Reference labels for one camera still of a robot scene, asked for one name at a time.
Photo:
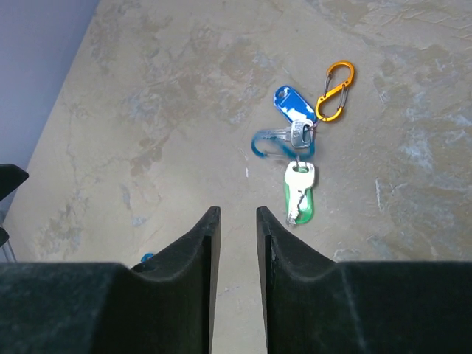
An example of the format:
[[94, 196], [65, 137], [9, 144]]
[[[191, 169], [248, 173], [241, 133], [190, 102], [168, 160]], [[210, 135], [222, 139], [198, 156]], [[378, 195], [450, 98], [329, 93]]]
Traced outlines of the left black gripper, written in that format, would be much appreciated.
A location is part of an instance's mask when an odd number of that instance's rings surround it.
[[[29, 173], [14, 164], [1, 164], [1, 203], [2, 201], [19, 188], [28, 178]], [[1, 246], [10, 238], [2, 223], [5, 211], [1, 208]]]

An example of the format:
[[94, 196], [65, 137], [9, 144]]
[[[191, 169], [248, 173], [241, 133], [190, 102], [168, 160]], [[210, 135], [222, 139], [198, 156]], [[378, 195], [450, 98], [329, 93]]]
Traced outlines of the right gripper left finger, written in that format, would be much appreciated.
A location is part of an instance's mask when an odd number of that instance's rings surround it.
[[152, 258], [1, 265], [3, 353], [210, 353], [221, 210]]

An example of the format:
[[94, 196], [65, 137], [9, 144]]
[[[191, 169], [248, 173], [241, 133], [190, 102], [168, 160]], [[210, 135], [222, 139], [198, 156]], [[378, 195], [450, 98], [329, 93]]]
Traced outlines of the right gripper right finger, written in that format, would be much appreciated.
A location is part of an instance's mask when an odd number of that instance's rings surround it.
[[259, 207], [269, 353], [469, 353], [471, 264], [337, 263]]

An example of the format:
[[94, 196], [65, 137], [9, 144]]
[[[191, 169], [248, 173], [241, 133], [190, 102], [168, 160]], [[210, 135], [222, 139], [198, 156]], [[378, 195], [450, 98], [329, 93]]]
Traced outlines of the key with green tag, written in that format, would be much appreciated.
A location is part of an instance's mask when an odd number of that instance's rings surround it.
[[286, 223], [289, 226], [306, 224], [313, 218], [315, 181], [313, 164], [299, 159], [289, 162], [284, 175]]

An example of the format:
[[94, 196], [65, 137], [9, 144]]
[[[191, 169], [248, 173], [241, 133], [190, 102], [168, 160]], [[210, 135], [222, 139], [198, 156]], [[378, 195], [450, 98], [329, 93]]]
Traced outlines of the key with blue tag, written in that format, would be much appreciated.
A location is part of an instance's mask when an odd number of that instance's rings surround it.
[[286, 150], [314, 150], [317, 118], [310, 104], [288, 85], [276, 90], [273, 101], [275, 108], [286, 118], [288, 127], [256, 132], [252, 146], [255, 147], [260, 140], [267, 140]]

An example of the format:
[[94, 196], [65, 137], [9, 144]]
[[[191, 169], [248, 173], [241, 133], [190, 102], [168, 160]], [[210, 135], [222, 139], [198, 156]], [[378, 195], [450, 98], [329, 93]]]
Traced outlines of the orange S carabiner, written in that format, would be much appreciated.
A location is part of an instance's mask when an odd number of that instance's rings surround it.
[[[340, 69], [341, 67], [348, 69], [349, 71], [348, 76], [343, 81], [341, 81], [337, 86], [330, 88], [330, 82], [334, 76], [335, 70]], [[327, 69], [326, 79], [324, 82], [324, 93], [318, 98], [316, 102], [316, 107], [314, 110], [316, 118], [318, 120], [322, 122], [332, 122], [338, 119], [342, 115], [346, 101], [347, 101], [348, 91], [351, 84], [353, 83], [354, 76], [355, 76], [354, 65], [352, 65], [351, 62], [346, 61], [346, 60], [340, 60], [338, 62], [335, 62]], [[339, 95], [340, 97], [336, 112], [333, 115], [327, 116], [322, 112], [322, 106], [326, 102], [328, 102], [329, 99], [335, 97], [336, 95]]]

